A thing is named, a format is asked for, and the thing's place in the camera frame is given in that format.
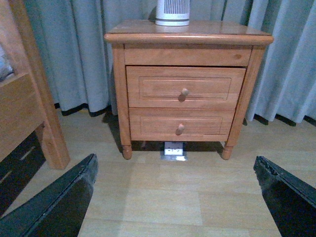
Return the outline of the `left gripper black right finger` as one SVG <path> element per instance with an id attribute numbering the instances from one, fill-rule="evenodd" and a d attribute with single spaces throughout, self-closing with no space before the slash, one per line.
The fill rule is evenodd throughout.
<path id="1" fill-rule="evenodd" d="M 283 237 L 316 235 L 316 189 L 265 157 L 254 171 L 264 201 Z"/>

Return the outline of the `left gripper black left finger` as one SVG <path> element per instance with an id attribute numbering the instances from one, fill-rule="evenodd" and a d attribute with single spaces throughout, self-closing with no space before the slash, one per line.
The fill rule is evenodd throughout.
<path id="1" fill-rule="evenodd" d="M 93 195 L 98 159 L 90 154 L 0 220 L 2 237 L 76 237 Z"/>

